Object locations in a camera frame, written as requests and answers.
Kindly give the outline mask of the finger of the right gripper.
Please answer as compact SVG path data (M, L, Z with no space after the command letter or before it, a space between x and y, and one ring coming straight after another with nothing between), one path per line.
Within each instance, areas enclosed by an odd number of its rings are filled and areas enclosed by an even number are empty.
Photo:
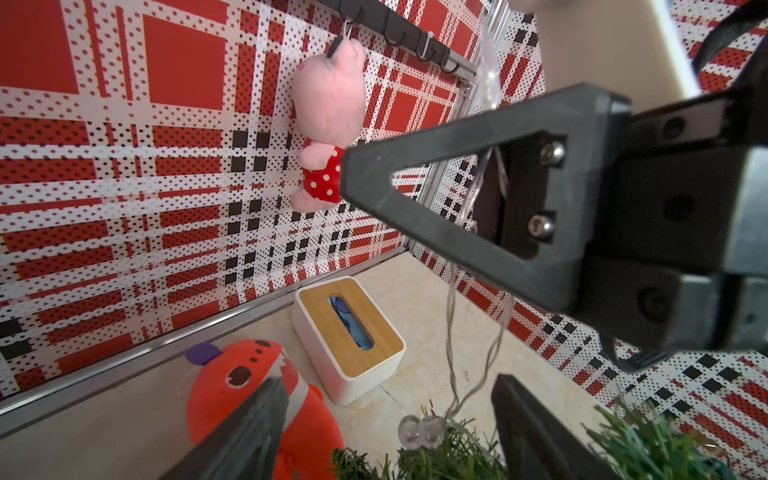
M552 313L577 302L604 176L632 116L628 98L580 84L343 155L340 192L353 206L483 280ZM499 147L473 209L478 234L400 193L395 173Z

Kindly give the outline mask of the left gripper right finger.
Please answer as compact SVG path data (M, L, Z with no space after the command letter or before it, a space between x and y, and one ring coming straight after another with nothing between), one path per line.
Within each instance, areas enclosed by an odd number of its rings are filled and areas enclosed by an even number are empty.
M514 376L497 376L491 393L510 479L616 479Z

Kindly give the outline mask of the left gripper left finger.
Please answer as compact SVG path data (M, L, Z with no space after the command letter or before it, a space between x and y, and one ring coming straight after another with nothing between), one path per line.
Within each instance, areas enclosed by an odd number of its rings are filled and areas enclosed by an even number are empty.
M287 406L283 382L277 378L265 380L163 477L270 479L277 463Z

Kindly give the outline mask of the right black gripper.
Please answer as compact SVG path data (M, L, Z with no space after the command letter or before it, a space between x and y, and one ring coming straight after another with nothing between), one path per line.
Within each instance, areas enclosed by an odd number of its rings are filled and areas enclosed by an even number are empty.
M767 346L767 57L725 91L637 116L574 317L650 351Z

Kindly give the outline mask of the clear star string light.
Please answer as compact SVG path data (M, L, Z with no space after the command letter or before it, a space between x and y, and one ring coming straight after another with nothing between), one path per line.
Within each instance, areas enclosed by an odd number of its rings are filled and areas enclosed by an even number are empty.
M482 113L489 113L498 109L502 102L500 67L496 54L496 33L499 13L504 9L502 1L488 1L488 13L482 17L482 28L478 40L477 68L479 79L475 81L476 103ZM465 233L478 234L476 226L467 228L466 224L474 209L477 199L486 184L487 170L491 164L502 165L499 147L490 145L477 153L477 164L472 183L467 189L467 195L459 210L457 225ZM442 445L446 431L455 424L455 417L461 412L465 404L473 398L486 385L491 367L498 358L503 332L507 325L502 323L498 333L490 343L485 354L482 375L479 380L465 393L458 389L458 380L455 370L455 355L453 341L453 327L456 317L456 300L458 295L458 274L464 273L475 279L485 277L477 267L458 263L454 260L448 262L449 287L446 301L446 345L445 354L449 372L449 387L452 400L445 412L438 415L406 415L398 425L398 438L401 446L407 451L419 449L435 449Z

